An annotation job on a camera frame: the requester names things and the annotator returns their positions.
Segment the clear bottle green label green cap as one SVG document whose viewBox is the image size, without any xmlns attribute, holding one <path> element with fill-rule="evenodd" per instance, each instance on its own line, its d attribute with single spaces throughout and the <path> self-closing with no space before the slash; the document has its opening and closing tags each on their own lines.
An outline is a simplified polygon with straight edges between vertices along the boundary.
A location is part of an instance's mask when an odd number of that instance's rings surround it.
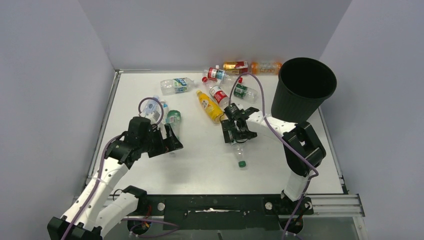
<svg viewBox="0 0 424 240">
<path fill-rule="evenodd" d="M 245 168 L 247 166 L 245 161 L 245 142 L 233 141 L 230 143 L 230 146 L 238 167 Z"/>
</svg>

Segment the yellow juice bottle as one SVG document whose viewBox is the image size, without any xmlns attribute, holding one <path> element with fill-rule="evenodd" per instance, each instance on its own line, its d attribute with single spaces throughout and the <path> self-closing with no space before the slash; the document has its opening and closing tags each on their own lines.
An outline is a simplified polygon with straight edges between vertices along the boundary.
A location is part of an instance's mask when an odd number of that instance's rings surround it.
<svg viewBox="0 0 424 240">
<path fill-rule="evenodd" d="M 222 109 L 201 90 L 196 91 L 196 96 L 201 107 L 212 122 L 214 124 L 219 124 L 221 122 L 221 117 L 224 115 Z"/>
</svg>

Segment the green tea bottle white cap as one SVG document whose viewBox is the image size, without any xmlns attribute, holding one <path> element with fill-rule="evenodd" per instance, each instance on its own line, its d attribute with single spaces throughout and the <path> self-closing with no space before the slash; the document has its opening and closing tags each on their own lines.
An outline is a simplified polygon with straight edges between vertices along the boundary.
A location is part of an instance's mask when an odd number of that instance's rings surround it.
<svg viewBox="0 0 424 240">
<path fill-rule="evenodd" d="M 180 139 L 182 116 L 178 110 L 170 110 L 167 114 L 166 123 L 170 125 L 174 135 Z"/>
</svg>

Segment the clear bottle white blue label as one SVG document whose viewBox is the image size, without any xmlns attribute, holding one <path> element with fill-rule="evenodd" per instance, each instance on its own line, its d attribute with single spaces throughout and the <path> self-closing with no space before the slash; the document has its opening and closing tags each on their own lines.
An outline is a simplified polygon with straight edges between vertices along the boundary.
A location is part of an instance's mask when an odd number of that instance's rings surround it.
<svg viewBox="0 0 424 240">
<path fill-rule="evenodd" d="M 161 100 L 160 104 L 161 104 L 162 107 L 157 106 L 156 111 L 157 111 L 157 113 L 159 113 L 160 116 L 162 116 L 163 118 L 166 118 L 168 116 L 168 113 L 169 113 L 169 105 L 165 100 Z"/>
</svg>

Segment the clear blue water bottle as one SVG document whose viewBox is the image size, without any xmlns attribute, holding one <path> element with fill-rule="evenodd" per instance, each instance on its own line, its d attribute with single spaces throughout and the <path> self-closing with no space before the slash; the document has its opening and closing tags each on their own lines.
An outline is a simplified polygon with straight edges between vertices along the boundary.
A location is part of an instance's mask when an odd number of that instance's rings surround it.
<svg viewBox="0 0 424 240">
<path fill-rule="evenodd" d="M 160 97 L 158 95 L 154 95 L 153 98 L 157 100 L 148 99 L 146 101 L 146 104 L 143 110 L 141 111 L 142 117 L 145 117 L 154 113 L 159 113 L 159 114 L 161 113 L 161 107 L 159 106 L 159 103 L 158 103 L 160 102 Z"/>
</svg>

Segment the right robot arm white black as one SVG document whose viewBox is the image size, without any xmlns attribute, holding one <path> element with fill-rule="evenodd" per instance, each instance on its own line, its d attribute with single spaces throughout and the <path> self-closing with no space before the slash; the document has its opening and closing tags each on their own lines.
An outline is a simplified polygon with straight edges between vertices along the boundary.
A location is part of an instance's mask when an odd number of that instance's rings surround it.
<svg viewBox="0 0 424 240">
<path fill-rule="evenodd" d="M 286 213 L 295 213 L 327 155 L 312 125 L 307 121 L 283 121 L 255 107 L 242 109 L 235 103 L 227 106 L 224 114 L 226 119 L 221 120 L 221 126 L 225 143 L 248 141 L 261 135 L 282 144 L 290 174 L 282 190 L 281 207 Z"/>
</svg>

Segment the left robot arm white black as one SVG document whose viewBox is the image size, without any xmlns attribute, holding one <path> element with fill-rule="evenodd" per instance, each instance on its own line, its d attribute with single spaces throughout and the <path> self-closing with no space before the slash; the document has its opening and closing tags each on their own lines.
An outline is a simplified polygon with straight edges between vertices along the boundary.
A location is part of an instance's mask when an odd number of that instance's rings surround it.
<svg viewBox="0 0 424 240">
<path fill-rule="evenodd" d="M 149 158 L 183 148 L 169 123 L 163 136 L 157 123 L 133 117 L 128 129 L 113 137 L 101 154 L 97 173 L 73 205 L 61 216 L 52 217 L 47 231 L 52 240 L 102 240 L 125 217 L 139 209 L 146 191 L 128 186 L 114 203 L 104 206 L 120 179 L 146 153 Z"/>
</svg>

